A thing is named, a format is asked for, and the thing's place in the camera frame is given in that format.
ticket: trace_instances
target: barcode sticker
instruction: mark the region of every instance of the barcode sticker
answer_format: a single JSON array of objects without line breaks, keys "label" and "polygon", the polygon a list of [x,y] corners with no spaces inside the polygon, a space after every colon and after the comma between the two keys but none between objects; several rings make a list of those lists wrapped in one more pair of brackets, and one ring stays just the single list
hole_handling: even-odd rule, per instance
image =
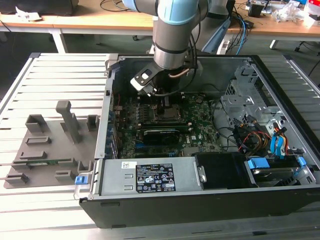
[{"label": "barcode sticker", "polygon": [[136,161],[123,161],[121,163],[122,169],[135,169],[137,165]]}]

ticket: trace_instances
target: wooden desk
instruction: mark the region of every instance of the wooden desk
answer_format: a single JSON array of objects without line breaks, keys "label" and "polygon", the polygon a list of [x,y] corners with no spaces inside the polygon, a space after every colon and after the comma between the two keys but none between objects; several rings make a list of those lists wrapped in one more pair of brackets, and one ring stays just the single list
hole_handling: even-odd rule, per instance
[{"label": "wooden desk", "polygon": [[[286,21],[286,22],[276,22],[272,19],[271,14],[262,13],[259,18],[248,16],[248,11],[245,10],[246,0],[237,0],[235,7],[238,13],[243,17],[244,20],[248,20],[254,23],[252,30],[250,31],[249,38],[251,39],[261,39],[261,40],[271,40],[271,49],[276,47],[279,40],[286,41],[320,41],[320,27],[304,26],[303,20],[297,20],[297,22]],[[233,24],[228,29],[227,35],[224,38],[224,45],[228,42],[234,34],[238,34],[239,25]]]},{"label": "wooden desk", "polygon": [[[246,20],[254,23],[249,38],[273,40],[274,48],[278,40],[320,41],[320,27],[307,28],[302,21],[275,22],[269,14],[260,18],[248,16],[246,0],[237,0],[237,11]],[[152,17],[138,12],[109,12],[100,8],[101,0],[79,0],[73,16],[43,16],[43,21],[23,22],[14,15],[1,15],[0,20],[12,32],[50,33],[53,35],[59,53],[67,53],[63,34],[94,34],[94,35],[143,35],[151,36],[153,29]],[[112,2],[103,5],[107,9],[116,10]],[[0,31],[8,30],[0,24]],[[230,40],[239,31],[237,24],[232,25],[225,41]]]},{"label": "wooden desk", "polygon": [[[58,16],[55,28],[102,29],[102,30],[144,30],[152,31],[152,16],[132,11],[110,12],[100,7],[101,0],[79,0],[73,16]],[[112,2],[103,4],[106,9],[117,10]]]}]

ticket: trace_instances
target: power supply label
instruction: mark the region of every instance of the power supply label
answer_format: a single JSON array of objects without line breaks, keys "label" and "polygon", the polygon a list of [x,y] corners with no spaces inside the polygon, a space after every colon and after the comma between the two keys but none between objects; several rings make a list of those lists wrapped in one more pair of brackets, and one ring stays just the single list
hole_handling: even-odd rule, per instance
[{"label": "power supply label", "polygon": [[140,194],[171,192],[176,190],[171,163],[136,165],[136,191]]}]

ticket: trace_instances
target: floor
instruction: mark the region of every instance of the floor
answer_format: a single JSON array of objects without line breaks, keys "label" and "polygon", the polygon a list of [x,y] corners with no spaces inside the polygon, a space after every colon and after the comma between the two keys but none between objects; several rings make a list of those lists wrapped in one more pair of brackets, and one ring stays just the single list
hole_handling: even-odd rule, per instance
[{"label": "floor", "polygon": [[[46,33],[14,33],[6,34],[8,41],[0,42],[0,99],[4,97],[15,77],[19,74],[31,53],[56,53],[54,42]],[[103,35],[102,44],[96,45],[93,35],[65,34],[69,53],[131,53],[144,54],[150,48],[150,36],[139,36],[133,41],[132,36]],[[277,49],[271,50],[269,40],[252,40],[250,37],[243,46],[243,55],[290,55],[307,74],[320,59],[320,44],[308,42],[301,46],[299,52],[294,49],[299,44],[295,41],[280,41]],[[313,71],[311,79],[320,84],[320,65]]]}]

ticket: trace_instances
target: blue cable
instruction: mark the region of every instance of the blue cable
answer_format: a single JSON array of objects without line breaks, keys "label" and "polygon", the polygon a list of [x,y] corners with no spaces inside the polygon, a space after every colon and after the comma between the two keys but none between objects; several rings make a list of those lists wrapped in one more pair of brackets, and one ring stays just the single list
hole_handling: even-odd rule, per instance
[{"label": "blue cable", "polygon": [[239,48],[238,48],[238,51],[236,52],[236,55],[239,54],[239,52],[240,52],[240,50],[241,50],[241,48],[242,48],[242,46],[243,46],[243,44],[244,44],[244,39],[245,39],[245,35],[246,35],[246,24],[245,24],[245,22],[244,22],[241,18],[238,17],[238,19],[241,20],[241,22],[242,22],[242,25],[243,25],[243,34],[242,34],[242,39],[241,39],[241,42],[240,42],[240,46],[239,46]]}]

